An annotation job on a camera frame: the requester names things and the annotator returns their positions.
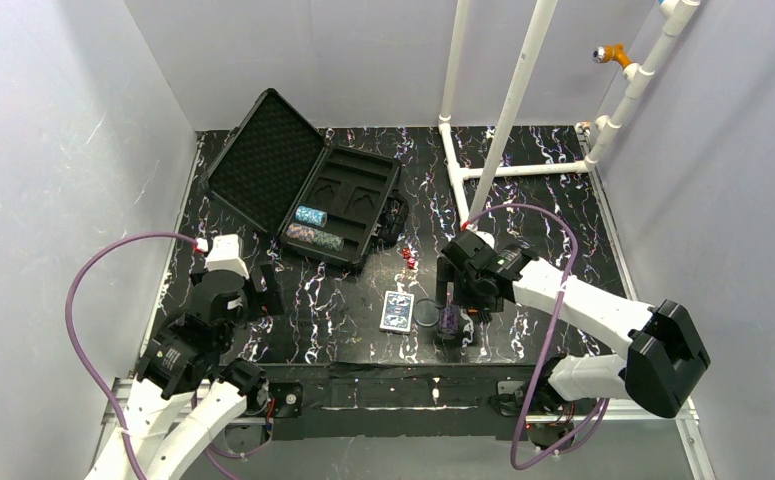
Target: white wall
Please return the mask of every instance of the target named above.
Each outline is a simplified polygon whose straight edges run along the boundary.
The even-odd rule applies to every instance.
[[[0,1],[0,479],[89,468],[105,399],[66,338],[66,290],[123,234],[174,228],[194,150],[123,2]],[[82,285],[105,378],[136,358],[167,248],[131,247]]]
[[[638,293],[686,305],[710,351],[718,478],[775,478],[775,0],[702,4],[600,168]]]
[[[456,0],[126,0],[196,130],[229,129],[277,88],[319,126],[434,125]],[[517,124],[589,120],[650,0],[558,4]],[[453,124],[496,122],[534,2],[470,8]]]

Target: floor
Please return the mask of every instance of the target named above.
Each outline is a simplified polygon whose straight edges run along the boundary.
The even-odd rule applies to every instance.
[[[433,298],[438,251],[454,236],[454,201],[446,173],[445,155],[436,128],[328,129],[338,145],[399,159],[403,167],[401,191],[411,203],[411,216],[398,244],[373,251],[357,273],[326,267],[295,253],[279,250],[271,239],[257,235],[199,191],[197,180],[222,150],[228,132],[199,135],[196,171],[180,225],[181,233],[213,236],[238,233],[247,242],[251,269],[271,263],[289,310],[255,322],[237,334],[225,356],[258,363],[535,363],[549,315],[507,305],[491,323],[462,325],[459,338],[445,341],[432,329],[413,326],[409,335],[381,332],[378,324],[384,293],[407,291],[415,300]],[[492,140],[489,127],[453,130],[459,159],[480,167]],[[581,158],[572,127],[517,127],[505,151],[510,165],[566,162]],[[471,200],[474,181],[466,182]],[[499,179],[490,204],[531,203],[558,213],[576,232],[580,246],[574,272],[579,278],[611,293],[624,295],[623,284],[586,175]],[[493,232],[497,245],[520,239],[553,264],[562,265],[570,250],[561,231],[544,218],[521,211],[499,210],[479,226]],[[417,269],[409,270],[401,256],[410,248]],[[177,246],[170,263],[156,322],[182,305],[188,273],[200,267],[192,249]],[[583,355],[606,350],[591,337],[559,324],[553,352]]]

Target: white pvc pipe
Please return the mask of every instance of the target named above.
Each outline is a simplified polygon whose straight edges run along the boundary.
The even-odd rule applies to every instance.
[[[462,168],[458,165],[455,146],[452,143],[452,126],[449,125],[449,122],[441,122],[437,128],[440,130],[440,138],[443,139],[443,148],[446,150],[446,171],[449,174],[449,183],[452,185],[452,192],[455,195],[455,209],[457,210],[458,221],[463,224],[469,219],[469,207],[467,206],[466,194],[464,193]]]
[[[458,0],[458,8],[455,11],[455,24],[452,27],[452,46],[449,48],[446,84],[443,87],[443,103],[440,107],[441,122],[448,122],[452,117],[452,99],[455,96],[455,83],[458,79],[458,65],[461,60],[461,47],[464,43],[469,2],[470,0]]]
[[[508,87],[508,95],[505,97],[505,105],[502,107],[502,113],[499,115],[499,121],[496,123],[496,133],[493,135],[490,150],[487,152],[487,159],[484,161],[484,172],[478,181],[478,188],[475,191],[475,197],[469,209],[470,218],[481,213],[487,201],[487,195],[490,193],[490,187],[493,185],[493,179],[496,177],[496,169],[499,168],[499,163],[502,161],[505,144],[508,143],[508,137],[511,134],[511,128],[514,126],[517,111],[522,103],[522,97],[525,95],[525,89],[531,78],[531,72],[534,70],[534,64],[537,62],[537,56],[540,54],[543,38],[546,37],[546,32],[549,30],[552,14],[555,13],[557,5],[558,0],[537,0],[537,4],[534,6],[534,13],[531,15],[528,31],[525,33],[522,50],[520,50],[520,56],[517,58],[514,76],[511,78],[510,87]]]
[[[480,178],[484,169],[464,168],[464,180]],[[587,166],[584,161],[567,163],[546,163],[543,165],[520,165],[516,167],[499,167],[496,170],[497,177],[519,177],[523,175],[557,175],[562,173],[586,173]]]
[[[605,150],[617,136],[620,128],[631,120],[638,104],[638,99],[643,95],[649,82],[655,76],[655,72],[660,69],[675,45],[678,35],[684,30],[684,27],[699,6],[699,0],[679,0],[673,7],[672,14],[664,23],[661,29],[661,36],[655,42],[655,46],[649,52],[649,56],[643,62],[643,65],[637,69],[631,82],[625,90],[620,104],[617,105],[614,114],[607,121],[599,133],[596,144],[590,149],[590,153],[584,159],[585,164],[590,170],[596,168],[596,164],[602,158]]]

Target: stack of poker chips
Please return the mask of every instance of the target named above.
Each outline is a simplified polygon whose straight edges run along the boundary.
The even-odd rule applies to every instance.
[[[315,228],[306,227],[298,223],[291,223],[287,227],[287,236],[300,242],[311,243],[317,247],[340,251],[343,249],[343,237],[333,233],[323,232]]]
[[[328,221],[328,214],[322,210],[302,205],[296,209],[296,221],[307,223],[308,225],[316,225],[317,227],[324,227],[325,222]]]

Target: poker chip case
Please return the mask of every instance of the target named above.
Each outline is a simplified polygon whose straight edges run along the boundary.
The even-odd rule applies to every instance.
[[[408,214],[398,159],[332,145],[274,89],[264,91],[200,179],[205,194],[287,249],[341,268],[363,266],[373,241],[395,243]],[[288,237],[296,209],[328,214],[340,251]]]

